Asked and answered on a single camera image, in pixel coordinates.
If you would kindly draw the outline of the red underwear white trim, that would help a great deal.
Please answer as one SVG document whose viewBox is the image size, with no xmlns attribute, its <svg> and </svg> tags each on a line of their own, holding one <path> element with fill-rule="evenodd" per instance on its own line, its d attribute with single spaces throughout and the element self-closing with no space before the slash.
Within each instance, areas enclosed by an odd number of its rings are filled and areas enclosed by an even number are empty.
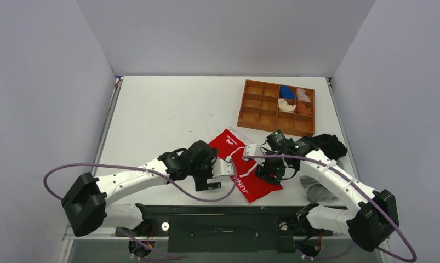
<svg viewBox="0 0 440 263">
<path fill-rule="evenodd" d="M 254 141 L 233 128 L 225 129 L 208 143 L 210 147 L 218 149 L 218 156 L 220 158 L 230 159 L 234 162 L 238 173 L 237 189 L 248 203 L 253 203 L 271 192 L 283 189 L 281 185 L 268 184 L 255 175 L 258 168 L 256 161 L 241 159 L 245 152 L 245 147 L 253 143 Z"/>
</svg>

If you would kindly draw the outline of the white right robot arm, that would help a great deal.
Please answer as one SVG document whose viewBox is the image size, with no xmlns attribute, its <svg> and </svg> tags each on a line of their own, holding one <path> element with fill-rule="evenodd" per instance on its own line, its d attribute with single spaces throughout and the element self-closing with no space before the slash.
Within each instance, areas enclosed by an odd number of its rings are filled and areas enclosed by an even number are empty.
<svg viewBox="0 0 440 263">
<path fill-rule="evenodd" d="M 245 157 L 251 156 L 257 161 L 260 178 L 276 184 L 282 172 L 292 168 L 304 173 L 314 181 L 314 186 L 322 186 L 345 206 L 344 209 L 330 208 L 311 201 L 296 215 L 300 232 L 340 233 L 350 236 L 361 249 L 373 252 L 398 231 L 395 196 L 387 189 L 377 191 L 345 172 L 315 138 L 293 140 L 276 130 L 265 142 L 268 144 L 265 150 L 257 144 L 249 144 L 243 151 Z"/>
</svg>

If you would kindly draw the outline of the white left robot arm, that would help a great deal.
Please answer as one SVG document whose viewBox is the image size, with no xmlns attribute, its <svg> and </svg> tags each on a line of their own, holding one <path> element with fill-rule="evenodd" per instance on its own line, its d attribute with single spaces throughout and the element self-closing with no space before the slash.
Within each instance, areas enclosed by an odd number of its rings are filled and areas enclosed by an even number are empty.
<svg viewBox="0 0 440 263">
<path fill-rule="evenodd" d="M 212 178 L 232 176 L 232 164 L 218 156 L 218 150 L 199 140 L 188 149 L 165 152 L 137 170 L 94 177 L 80 175 L 63 197 L 61 204 L 77 237 L 86 236 L 101 226 L 124 227 L 143 236 L 151 220 L 135 204 L 118 200 L 149 187 L 193 177 L 196 191 L 221 187 Z"/>
</svg>

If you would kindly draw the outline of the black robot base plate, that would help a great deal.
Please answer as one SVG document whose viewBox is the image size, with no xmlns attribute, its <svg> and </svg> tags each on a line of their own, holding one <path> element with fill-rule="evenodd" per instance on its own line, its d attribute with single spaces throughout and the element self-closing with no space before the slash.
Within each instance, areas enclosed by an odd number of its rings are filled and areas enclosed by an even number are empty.
<svg viewBox="0 0 440 263">
<path fill-rule="evenodd" d="M 293 253 L 300 240 L 315 242 L 333 234 L 300 226 L 301 206 L 136 206 L 143 222 L 133 230 L 118 227 L 115 235 L 149 241 L 166 238 L 170 253 Z"/>
</svg>

